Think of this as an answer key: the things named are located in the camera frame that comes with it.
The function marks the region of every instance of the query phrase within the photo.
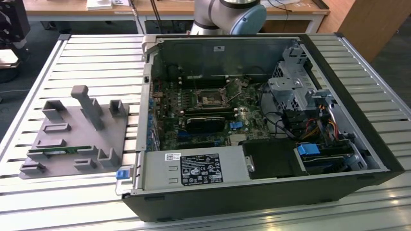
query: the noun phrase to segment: green circuit board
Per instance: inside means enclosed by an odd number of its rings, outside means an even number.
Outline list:
[[[248,83],[248,79],[234,78],[224,88],[183,90],[178,84],[162,83],[156,89],[155,102],[159,118],[160,149],[176,150],[186,147],[231,146],[230,136],[244,134],[248,140],[266,139],[270,130],[259,109],[260,83]],[[224,122],[220,132],[188,134],[184,129],[183,110],[199,108],[234,108],[235,119]],[[242,122],[242,127],[231,129],[230,123]]]

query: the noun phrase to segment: motherboard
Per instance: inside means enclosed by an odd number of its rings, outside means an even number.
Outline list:
[[[160,150],[238,145],[270,137],[259,107],[262,83],[248,77],[155,81]]]

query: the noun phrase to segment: open computer tower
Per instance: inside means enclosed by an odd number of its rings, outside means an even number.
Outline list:
[[[404,170],[308,36],[146,36],[143,221],[336,201]]]

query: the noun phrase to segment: power supply label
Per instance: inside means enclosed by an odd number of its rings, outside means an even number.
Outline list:
[[[180,166],[184,186],[223,182],[219,154],[182,156]]]

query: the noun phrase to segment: barcode sticker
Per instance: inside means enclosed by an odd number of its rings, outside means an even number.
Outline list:
[[[168,160],[180,160],[180,153],[166,153],[166,161]]]

